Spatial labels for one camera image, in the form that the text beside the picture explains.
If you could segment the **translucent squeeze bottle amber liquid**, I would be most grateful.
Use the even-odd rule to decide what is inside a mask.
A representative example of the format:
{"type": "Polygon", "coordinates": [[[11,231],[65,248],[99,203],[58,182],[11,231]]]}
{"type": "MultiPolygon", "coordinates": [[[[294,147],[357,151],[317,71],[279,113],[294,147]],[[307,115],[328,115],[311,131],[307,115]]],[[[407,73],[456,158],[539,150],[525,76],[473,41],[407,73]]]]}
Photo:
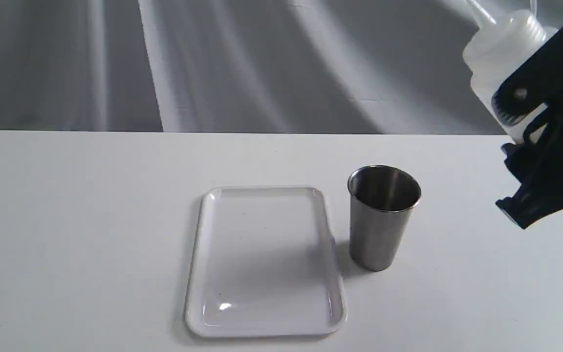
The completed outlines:
{"type": "MultiPolygon", "coordinates": [[[[472,72],[472,91],[498,121],[492,107],[493,95],[559,29],[543,26],[530,9],[516,10],[495,20],[476,0],[468,1],[468,5],[476,13],[479,30],[463,49],[462,57],[472,72]]],[[[550,109],[541,105],[532,113],[541,110],[550,109]]],[[[498,124],[510,136],[509,143],[514,142],[514,126],[498,124]]]]}

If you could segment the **stainless steel cup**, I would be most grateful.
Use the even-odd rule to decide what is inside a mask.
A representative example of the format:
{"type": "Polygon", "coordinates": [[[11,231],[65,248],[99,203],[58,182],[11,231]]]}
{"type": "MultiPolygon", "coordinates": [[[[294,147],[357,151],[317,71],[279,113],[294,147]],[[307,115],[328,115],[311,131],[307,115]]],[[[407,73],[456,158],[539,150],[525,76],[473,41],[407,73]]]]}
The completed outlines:
{"type": "Polygon", "coordinates": [[[421,199],[419,183],[395,167],[367,165],[349,176],[347,190],[351,259],[373,272],[388,269],[421,199]]]}

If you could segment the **white rectangular plastic tray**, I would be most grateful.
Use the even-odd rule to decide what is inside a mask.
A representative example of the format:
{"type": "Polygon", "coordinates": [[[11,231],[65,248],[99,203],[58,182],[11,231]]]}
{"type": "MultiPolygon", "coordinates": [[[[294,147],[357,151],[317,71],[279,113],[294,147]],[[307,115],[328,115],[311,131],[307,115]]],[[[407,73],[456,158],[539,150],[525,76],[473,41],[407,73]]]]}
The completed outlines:
{"type": "Polygon", "coordinates": [[[320,337],[347,319],[324,195],[217,187],[201,199],[185,323],[201,338],[320,337]]]}

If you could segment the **grey backdrop cloth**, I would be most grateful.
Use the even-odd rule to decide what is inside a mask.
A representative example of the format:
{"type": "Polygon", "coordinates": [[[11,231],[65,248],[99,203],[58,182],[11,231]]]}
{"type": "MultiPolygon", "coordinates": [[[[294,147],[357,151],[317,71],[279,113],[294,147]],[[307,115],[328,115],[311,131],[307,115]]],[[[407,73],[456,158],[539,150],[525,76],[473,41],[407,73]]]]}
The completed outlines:
{"type": "Polygon", "coordinates": [[[502,134],[463,0],[0,0],[0,130],[502,134]]]}

